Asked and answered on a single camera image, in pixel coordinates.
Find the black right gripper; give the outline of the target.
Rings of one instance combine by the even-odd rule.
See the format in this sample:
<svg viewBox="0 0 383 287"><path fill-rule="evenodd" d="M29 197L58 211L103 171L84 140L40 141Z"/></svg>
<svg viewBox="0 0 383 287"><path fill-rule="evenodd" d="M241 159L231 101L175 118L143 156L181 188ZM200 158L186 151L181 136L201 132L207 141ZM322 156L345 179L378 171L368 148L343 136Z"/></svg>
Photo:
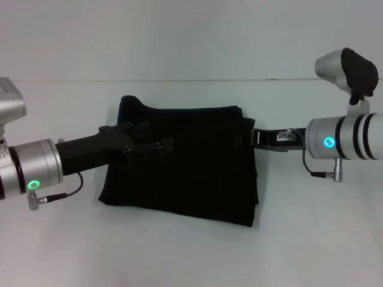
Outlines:
<svg viewBox="0 0 383 287"><path fill-rule="evenodd" d="M235 136L235 148L254 148L275 152L301 151L303 139L296 133L291 132L290 138L281 138L280 133L285 130L241 130Z"/></svg>

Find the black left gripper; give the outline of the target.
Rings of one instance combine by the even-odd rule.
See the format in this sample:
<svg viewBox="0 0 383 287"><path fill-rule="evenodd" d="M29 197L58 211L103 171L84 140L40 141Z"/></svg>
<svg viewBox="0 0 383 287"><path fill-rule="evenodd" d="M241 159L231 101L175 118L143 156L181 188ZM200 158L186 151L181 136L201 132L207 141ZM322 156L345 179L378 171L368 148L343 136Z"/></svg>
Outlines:
<svg viewBox="0 0 383 287"><path fill-rule="evenodd" d="M136 143L150 138L150 122L102 126L97 134L56 144L65 176L117 164L135 168L157 164L174 153L174 139Z"/></svg>

